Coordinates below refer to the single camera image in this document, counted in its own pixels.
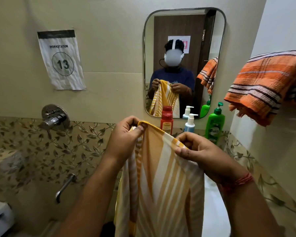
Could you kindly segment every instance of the black hair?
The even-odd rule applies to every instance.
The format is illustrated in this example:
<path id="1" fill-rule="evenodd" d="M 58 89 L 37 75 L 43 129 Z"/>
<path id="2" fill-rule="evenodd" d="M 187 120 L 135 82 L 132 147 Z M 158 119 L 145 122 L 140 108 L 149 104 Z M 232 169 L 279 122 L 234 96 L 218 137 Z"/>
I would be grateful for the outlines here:
<path id="1" fill-rule="evenodd" d="M 172 49 L 173 40 L 169 40 L 164 47 L 166 48 L 166 52 Z M 182 52 L 184 50 L 184 43 L 181 40 L 175 41 L 175 49 L 180 49 Z"/>

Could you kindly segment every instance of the mirror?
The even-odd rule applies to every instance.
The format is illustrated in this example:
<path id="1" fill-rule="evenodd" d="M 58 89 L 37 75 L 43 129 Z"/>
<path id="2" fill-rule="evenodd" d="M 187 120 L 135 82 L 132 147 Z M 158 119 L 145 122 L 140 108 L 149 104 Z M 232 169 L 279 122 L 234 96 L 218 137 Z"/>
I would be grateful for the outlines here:
<path id="1" fill-rule="evenodd" d="M 224 28 L 224 14 L 214 8 L 150 14 L 144 30 L 145 109 L 150 115 L 161 117 L 163 106 L 171 106 L 173 118 L 186 119 L 185 109 L 196 119 L 206 116 Z"/>

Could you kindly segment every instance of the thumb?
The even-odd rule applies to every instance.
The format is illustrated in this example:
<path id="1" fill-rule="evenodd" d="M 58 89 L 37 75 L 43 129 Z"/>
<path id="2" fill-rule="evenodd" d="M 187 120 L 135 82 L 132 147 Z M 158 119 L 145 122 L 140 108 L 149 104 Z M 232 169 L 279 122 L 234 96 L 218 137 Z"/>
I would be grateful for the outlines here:
<path id="1" fill-rule="evenodd" d="M 180 157 L 182 157 L 184 159 L 191 160 L 191 161 L 194 161 L 194 162 L 197 162 L 197 163 L 201 159 L 200 151 L 194 151 L 194 150 L 190 150 L 190 149 L 177 147 L 175 149 L 175 153 L 178 156 L 180 156 Z"/>
<path id="2" fill-rule="evenodd" d="M 130 135 L 134 137 L 134 139 L 138 139 L 146 130 L 147 124 L 142 123 L 139 126 L 137 126 L 133 131 L 130 132 Z"/>

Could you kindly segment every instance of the towel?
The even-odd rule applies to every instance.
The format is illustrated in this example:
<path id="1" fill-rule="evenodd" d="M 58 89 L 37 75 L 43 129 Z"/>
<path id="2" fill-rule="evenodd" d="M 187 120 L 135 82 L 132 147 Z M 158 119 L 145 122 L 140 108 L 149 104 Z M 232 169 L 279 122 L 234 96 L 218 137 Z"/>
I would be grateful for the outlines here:
<path id="1" fill-rule="evenodd" d="M 286 99 L 296 101 L 296 50 L 252 57 L 225 96 L 230 111 L 237 109 L 237 116 L 248 115 L 261 126 L 271 124 Z"/>
<path id="2" fill-rule="evenodd" d="M 218 58 L 213 57 L 206 63 L 203 70 L 201 70 L 201 72 L 197 76 L 197 78 L 202 80 L 201 84 L 208 89 L 207 92 L 209 94 L 212 94 L 213 92 L 214 80 L 216 77 L 216 70 L 217 70 L 217 63 L 218 63 Z"/>
<path id="3" fill-rule="evenodd" d="M 150 106 L 150 115 L 161 117 L 163 106 L 168 105 L 172 106 L 173 118 L 180 118 L 179 94 L 171 91 L 171 83 L 168 81 L 160 80 L 160 82 Z"/>
<path id="4" fill-rule="evenodd" d="M 174 153 L 177 146 L 186 148 L 181 142 L 147 124 L 123 166 L 115 237 L 201 237 L 204 172 Z"/>

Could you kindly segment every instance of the person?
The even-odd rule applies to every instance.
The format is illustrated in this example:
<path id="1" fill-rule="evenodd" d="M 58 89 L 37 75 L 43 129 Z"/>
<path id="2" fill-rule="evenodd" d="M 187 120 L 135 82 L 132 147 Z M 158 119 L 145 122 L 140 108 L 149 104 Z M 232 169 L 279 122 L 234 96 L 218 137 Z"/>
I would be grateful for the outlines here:
<path id="1" fill-rule="evenodd" d="M 160 80 L 170 82 L 171 91 L 179 94 L 180 118 L 182 118 L 187 105 L 192 104 L 195 78 L 192 71 L 180 65 L 183 58 L 184 43 L 181 40 L 175 41 L 175 49 L 172 49 L 173 41 L 170 40 L 164 46 L 166 49 L 166 67 L 153 72 L 150 79 L 148 97 L 153 99 L 158 90 Z"/>
<path id="2" fill-rule="evenodd" d="M 143 123 L 129 131 L 130 127 L 137 126 L 138 122 L 138 118 L 130 116 L 116 124 L 99 166 L 54 237 L 100 236 L 117 174 L 133 152 L 137 138 L 147 127 Z M 226 180 L 236 181 L 248 173 L 239 163 L 204 137 L 184 132 L 177 139 L 189 149 L 178 147 L 175 153 L 198 163 L 206 175 L 217 184 Z M 240 185 L 232 193 L 222 196 L 229 216 L 231 236 L 283 236 L 254 181 Z"/>

